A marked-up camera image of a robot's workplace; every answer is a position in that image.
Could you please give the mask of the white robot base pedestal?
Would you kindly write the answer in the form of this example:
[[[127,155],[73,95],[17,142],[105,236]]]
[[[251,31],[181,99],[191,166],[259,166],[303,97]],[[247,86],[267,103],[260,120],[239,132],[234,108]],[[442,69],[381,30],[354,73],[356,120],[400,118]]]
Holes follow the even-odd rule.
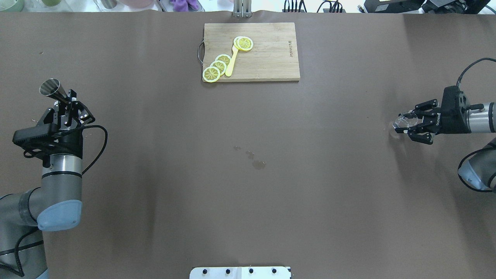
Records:
[[[190,279],[291,279],[290,267],[238,266],[238,267],[197,267],[189,274]]]

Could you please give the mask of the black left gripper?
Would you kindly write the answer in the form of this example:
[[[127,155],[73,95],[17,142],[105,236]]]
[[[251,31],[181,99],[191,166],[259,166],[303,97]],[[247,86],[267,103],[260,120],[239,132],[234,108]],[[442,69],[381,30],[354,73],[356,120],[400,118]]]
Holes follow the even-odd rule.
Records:
[[[38,121],[37,125],[55,124],[59,129],[52,142],[44,143],[37,149],[38,157],[41,153],[45,156],[71,154],[83,157],[83,131],[91,129],[96,119],[88,107],[77,99],[74,90],[69,90],[68,97],[71,98],[69,107],[65,107],[60,101],[55,101]]]

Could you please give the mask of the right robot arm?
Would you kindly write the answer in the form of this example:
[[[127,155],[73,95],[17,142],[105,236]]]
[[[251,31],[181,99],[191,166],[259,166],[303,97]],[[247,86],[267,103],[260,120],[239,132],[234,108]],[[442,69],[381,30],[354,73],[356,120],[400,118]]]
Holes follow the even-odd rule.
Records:
[[[471,104],[457,86],[444,89],[442,99],[418,103],[400,113],[392,127],[411,141],[430,145],[438,135],[494,134],[495,103]],[[495,192],[495,139],[465,155],[457,166],[459,180],[480,193]]]

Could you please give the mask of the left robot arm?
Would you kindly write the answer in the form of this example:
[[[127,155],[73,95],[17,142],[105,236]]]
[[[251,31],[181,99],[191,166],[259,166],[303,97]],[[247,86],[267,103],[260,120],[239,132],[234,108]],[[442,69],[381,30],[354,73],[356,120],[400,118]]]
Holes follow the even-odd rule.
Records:
[[[55,99],[34,127],[14,133],[26,158],[42,160],[41,186],[1,197],[1,278],[47,279],[44,232],[72,229],[82,211],[83,129],[94,116],[74,90]]]

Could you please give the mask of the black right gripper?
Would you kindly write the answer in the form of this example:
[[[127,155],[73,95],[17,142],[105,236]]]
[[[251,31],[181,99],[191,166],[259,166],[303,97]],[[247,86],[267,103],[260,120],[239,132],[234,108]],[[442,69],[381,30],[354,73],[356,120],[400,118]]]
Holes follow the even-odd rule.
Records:
[[[416,104],[413,110],[398,114],[398,117],[421,119],[433,117],[440,112],[439,125],[434,122],[413,125],[410,122],[395,122],[394,130],[397,134],[407,134],[411,141],[427,145],[433,144],[436,134],[469,134],[471,133],[468,121],[470,101],[458,86],[445,87],[441,101],[441,109],[437,99]]]

